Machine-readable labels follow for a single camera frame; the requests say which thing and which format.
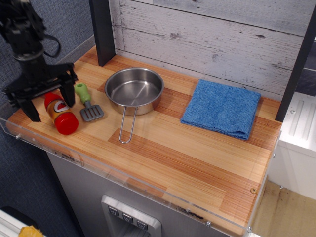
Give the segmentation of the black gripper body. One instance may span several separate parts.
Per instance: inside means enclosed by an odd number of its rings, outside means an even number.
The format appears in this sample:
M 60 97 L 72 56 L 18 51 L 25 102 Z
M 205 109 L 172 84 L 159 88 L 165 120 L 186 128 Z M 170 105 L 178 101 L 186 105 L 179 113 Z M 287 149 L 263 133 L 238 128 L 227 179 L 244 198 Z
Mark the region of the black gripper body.
M 22 73 L 2 90 L 11 104 L 16 104 L 16 96 L 39 97 L 59 89 L 61 81 L 78 80 L 73 63 L 49 65 L 41 54 L 13 53 L 13 58 L 20 64 Z

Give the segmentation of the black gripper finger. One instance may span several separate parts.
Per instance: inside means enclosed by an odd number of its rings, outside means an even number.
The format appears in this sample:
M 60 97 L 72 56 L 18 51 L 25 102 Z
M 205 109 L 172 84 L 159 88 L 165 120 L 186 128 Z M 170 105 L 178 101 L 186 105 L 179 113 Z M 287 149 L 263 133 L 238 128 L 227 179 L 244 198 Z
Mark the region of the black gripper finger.
M 74 84 L 73 80 L 61 81 L 59 88 L 64 101 L 70 108 L 75 104 Z
M 33 122 L 41 122 L 37 109 L 32 103 L 32 99 L 36 98 L 35 95 L 16 96 L 16 105 L 22 109 L 25 115 Z

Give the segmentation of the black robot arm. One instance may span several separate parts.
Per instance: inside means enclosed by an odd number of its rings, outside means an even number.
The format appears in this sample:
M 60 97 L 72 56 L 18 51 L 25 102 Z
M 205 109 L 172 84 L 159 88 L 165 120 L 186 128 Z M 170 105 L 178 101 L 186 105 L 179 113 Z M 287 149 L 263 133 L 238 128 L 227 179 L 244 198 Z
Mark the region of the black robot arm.
M 42 45 L 44 39 L 58 41 L 47 35 L 43 20 L 29 0 L 0 2 L 0 33 L 12 48 L 13 58 L 20 64 L 21 75 L 3 93 L 12 106 L 22 109 L 31 121 L 40 117 L 32 99 L 59 89 L 66 104 L 75 103 L 74 85 L 77 78 L 72 63 L 49 65 Z

